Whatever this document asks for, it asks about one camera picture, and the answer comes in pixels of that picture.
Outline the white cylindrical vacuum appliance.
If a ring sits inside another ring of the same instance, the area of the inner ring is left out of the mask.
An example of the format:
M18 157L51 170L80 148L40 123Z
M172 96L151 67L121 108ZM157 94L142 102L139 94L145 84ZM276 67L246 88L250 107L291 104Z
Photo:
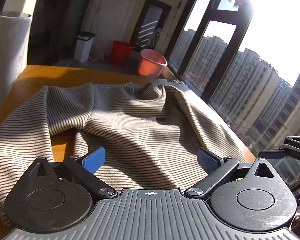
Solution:
M0 109L25 69L31 23L32 16L24 12L0 13Z

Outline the white trash bin black lid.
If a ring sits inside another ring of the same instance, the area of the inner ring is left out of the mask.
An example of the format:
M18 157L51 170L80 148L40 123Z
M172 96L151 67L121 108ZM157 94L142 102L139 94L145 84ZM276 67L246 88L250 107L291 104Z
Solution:
M77 36L74 59L80 63L88 60L90 50L95 38L94 33L81 31Z

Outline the red plastic bucket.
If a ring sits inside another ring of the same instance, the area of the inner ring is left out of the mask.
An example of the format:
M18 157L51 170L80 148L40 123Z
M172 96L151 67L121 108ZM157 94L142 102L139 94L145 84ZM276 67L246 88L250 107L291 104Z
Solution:
M131 46L129 43L114 40L113 47L111 49L110 63L115 66L125 64L133 49L134 46Z

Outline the striped beige knit sweater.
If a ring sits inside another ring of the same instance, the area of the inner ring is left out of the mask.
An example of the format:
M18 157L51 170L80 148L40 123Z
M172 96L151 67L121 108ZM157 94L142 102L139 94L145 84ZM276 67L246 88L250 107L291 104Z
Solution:
M75 156L105 149L106 162L96 176L117 190L186 189L206 176L197 163L200 148L245 161L211 109L174 86L44 86L0 125L4 224L12 187L34 159L54 160L51 137L69 129L76 132Z

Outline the dark framed door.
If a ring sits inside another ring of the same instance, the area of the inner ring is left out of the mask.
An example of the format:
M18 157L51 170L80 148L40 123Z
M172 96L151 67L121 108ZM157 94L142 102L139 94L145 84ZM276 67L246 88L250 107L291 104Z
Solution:
M134 51L155 48L171 8L159 0L145 1L130 38L129 44L134 47Z

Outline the pink plastic basin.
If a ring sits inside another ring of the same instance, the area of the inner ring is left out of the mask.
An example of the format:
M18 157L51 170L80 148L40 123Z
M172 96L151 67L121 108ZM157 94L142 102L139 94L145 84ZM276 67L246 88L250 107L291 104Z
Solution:
M141 76L157 79L167 66L167 60L153 49L143 49L140 56L137 72Z

